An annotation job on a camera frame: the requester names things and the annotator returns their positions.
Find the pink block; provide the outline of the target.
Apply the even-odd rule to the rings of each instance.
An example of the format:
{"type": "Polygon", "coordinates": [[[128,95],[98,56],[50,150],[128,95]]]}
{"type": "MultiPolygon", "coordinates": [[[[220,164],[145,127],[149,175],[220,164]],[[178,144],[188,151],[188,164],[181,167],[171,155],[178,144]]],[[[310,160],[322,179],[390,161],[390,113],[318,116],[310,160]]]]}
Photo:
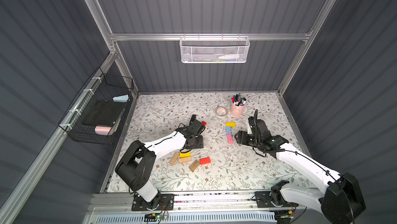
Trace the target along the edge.
{"type": "Polygon", "coordinates": [[[234,143],[232,134],[227,134],[226,137],[227,137],[228,144],[233,144],[234,143]]]}

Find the light blue block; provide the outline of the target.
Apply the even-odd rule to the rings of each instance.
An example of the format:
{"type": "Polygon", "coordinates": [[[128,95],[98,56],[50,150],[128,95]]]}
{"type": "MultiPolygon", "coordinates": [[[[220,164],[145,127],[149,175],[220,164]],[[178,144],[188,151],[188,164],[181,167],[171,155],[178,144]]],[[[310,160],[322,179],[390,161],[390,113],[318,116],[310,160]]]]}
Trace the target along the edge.
{"type": "Polygon", "coordinates": [[[231,135],[232,134],[230,126],[226,126],[226,134],[227,135],[231,135]]]}

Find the yellow block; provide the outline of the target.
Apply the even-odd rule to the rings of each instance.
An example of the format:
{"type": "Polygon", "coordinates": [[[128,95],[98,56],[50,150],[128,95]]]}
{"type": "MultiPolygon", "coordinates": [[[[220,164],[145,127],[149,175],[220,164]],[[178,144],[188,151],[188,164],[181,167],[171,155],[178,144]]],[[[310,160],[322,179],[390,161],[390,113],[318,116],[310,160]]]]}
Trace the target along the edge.
{"type": "Polygon", "coordinates": [[[190,157],[190,156],[191,156],[190,152],[185,152],[185,153],[180,152],[179,153],[180,158],[185,158],[185,157],[190,157]]]}
{"type": "Polygon", "coordinates": [[[226,126],[235,127],[235,126],[236,126],[236,123],[235,123],[235,122],[227,122],[227,123],[226,123],[226,126]]]}

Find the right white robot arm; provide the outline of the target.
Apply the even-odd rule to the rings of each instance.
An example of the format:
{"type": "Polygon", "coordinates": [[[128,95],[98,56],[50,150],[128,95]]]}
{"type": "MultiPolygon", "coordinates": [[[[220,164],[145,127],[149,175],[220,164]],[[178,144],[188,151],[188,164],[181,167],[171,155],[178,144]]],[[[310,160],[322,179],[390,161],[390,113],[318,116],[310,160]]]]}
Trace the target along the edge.
{"type": "Polygon", "coordinates": [[[350,173],[341,174],[301,153],[280,135],[273,136],[265,122],[257,117],[248,119],[248,130],[235,134],[238,144],[252,147],[259,156],[271,155],[300,174],[316,187],[310,190],[294,186],[288,180],[275,184],[269,200],[275,207],[297,203],[322,213],[333,224],[351,224],[366,210],[359,182],[350,173]]]}

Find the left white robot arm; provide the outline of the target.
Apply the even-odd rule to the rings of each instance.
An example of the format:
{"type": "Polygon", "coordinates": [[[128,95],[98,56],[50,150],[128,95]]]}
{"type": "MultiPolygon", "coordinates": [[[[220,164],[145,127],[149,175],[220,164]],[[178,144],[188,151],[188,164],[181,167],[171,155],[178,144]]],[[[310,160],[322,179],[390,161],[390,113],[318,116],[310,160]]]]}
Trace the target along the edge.
{"type": "Polygon", "coordinates": [[[188,125],[180,124],[174,132],[163,138],[147,143],[136,140],[116,165],[115,172],[129,190],[142,197],[150,209],[154,209],[161,197],[159,190],[149,180],[155,162],[174,151],[188,153],[193,149],[202,149],[202,133],[205,129],[206,122],[198,121],[194,114],[188,125]]]}

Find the black stapler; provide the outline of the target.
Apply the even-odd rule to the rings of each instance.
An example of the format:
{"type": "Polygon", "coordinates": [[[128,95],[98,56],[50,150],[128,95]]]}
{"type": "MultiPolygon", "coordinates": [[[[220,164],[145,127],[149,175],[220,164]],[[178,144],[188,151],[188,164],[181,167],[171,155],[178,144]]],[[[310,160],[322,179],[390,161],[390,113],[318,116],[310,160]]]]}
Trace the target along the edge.
{"type": "Polygon", "coordinates": [[[196,122],[196,114],[193,114],[189,121],[189,125],[192,126],[193,124],[195,124],[195,122],[196,122]]]}

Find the wooden block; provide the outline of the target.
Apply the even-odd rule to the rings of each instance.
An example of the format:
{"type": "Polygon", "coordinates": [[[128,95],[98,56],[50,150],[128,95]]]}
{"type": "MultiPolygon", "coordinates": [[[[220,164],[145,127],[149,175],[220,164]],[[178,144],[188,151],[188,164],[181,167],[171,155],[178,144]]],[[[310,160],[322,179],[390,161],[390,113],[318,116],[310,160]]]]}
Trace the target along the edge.
{"type": "Polygon", "coordinates": [[[189,166],[189,169],[194,172],[200,165],[200,161],[196,160],[189,166]]]}
{"type": "Polygon", "coordinates": [[[180,155],[179,152],[175,152],[175,154],[172,156],[172,158],[171,158],[171,160],[170,160],[170,164],[171,164],[171,165],[175,165],[175,164],[176,164],[176,162],[177,162],[178,159],[179,159],[179,155],[180,155]]]}
{"type": "Polygon", "coordinates": [[[183,158],[179,158],[179,159],[178,159],[178,163],[179,163],[179,164],[184,164],[184,163],[188,163],[188,162],[191,162],[191,161],[192,161],[191,156],[189,156],[189,157],[183,157],[183,158]]]}

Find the red block lower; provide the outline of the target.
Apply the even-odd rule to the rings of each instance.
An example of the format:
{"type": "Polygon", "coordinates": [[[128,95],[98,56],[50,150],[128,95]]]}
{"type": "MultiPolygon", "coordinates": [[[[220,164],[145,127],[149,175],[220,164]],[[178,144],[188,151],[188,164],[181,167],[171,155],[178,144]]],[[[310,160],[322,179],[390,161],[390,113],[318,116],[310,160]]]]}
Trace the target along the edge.
{"type": "Polygon", "coordinates": [[[206,164],[210,164],[211,163],[211,159],[209,157],[201,158],[199,160],[199,162],[200,162],[201,165],[206,165],[206,164]]]}

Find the wooden block left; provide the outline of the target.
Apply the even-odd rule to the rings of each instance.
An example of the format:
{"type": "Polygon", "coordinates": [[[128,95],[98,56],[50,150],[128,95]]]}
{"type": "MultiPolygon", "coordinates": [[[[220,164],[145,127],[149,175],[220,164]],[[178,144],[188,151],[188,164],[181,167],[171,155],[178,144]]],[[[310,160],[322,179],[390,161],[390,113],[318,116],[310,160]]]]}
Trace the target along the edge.
{"type": "Polygon", "coordinates": [[[171,158],[171,160],[170,160],[170,164],[171,164],[171,165],[175,165],[175,164],[176,164],[176,162],[177,162],[178,159],[179,159],[179,155],[180,155],[179,152],[175,152],[175,154],[172,156],[172,158],[171,158]]]}

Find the wooden block right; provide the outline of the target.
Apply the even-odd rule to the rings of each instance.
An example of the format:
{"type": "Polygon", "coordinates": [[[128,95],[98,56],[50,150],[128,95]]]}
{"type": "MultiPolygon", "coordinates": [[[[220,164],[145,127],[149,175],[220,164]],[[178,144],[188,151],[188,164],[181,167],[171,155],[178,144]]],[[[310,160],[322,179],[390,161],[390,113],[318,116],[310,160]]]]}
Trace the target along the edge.
{"type": "Polygon", "coordinates": [[[196,160],[189,166],[189,169],[194,172],[200,165],[200,161],[196,160]]]}

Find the light blue box in basket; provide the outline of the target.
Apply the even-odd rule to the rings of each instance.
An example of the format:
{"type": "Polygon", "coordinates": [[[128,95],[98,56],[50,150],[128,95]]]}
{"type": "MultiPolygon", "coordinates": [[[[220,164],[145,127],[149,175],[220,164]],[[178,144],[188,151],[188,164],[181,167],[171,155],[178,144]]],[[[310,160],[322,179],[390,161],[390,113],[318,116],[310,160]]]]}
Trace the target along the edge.
{"type": "Polygon", "coordinates": [[[121,96],[117,96],[113,98],[113,102],[117,102],[117,103],[126,103],[129,101],[129,95],[121,95],[121,96]]]}

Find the white bottle in basket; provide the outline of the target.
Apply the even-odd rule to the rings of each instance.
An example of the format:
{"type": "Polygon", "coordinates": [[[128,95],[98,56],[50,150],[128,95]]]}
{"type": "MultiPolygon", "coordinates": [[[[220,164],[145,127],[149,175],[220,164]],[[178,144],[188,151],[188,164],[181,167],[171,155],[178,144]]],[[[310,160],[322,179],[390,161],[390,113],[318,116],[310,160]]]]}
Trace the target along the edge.
{"type": "Polygon", "coordinates": [[[218,57],[219,60],[227,60],[227,61],[238,60],[239,58],[240,58],[240,54],[227,54],[218,57]]]}

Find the black notebook in basket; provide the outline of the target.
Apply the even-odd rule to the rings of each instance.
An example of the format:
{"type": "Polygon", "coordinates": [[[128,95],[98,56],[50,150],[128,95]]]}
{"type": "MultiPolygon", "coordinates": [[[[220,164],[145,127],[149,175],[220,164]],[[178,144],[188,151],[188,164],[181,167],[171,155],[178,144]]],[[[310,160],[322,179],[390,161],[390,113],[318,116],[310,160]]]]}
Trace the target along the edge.
{"type": "Polygon", "coordinates": [[[97,101],[82,121],[89,126],[112,126],[124,110],[125,103],[97,101]]]}

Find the pink eraser in basket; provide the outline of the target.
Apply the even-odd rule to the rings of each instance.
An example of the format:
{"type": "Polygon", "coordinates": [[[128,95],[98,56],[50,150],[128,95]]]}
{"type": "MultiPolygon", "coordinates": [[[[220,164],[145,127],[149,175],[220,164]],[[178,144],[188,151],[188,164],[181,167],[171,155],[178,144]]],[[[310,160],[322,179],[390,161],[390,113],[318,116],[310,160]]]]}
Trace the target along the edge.
{"type": "Polygon", "coordinates": [[[109,126],[96,126],[95,133],[97,135],[107,136],[111,132],[112,128],[109,126]]]}

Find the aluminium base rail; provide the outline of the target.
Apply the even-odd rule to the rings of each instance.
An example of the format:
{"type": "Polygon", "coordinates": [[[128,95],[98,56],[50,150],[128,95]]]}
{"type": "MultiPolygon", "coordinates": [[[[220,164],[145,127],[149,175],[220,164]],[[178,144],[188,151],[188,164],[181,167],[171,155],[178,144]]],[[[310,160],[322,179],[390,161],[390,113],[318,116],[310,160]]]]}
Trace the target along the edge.
{"type": "Polygon", "coordinates": [[[130,193],[95,194],[85,224],[288,224],[303,207],[270,203],[270,190],[163,192],[156,207],[130,193]]]}

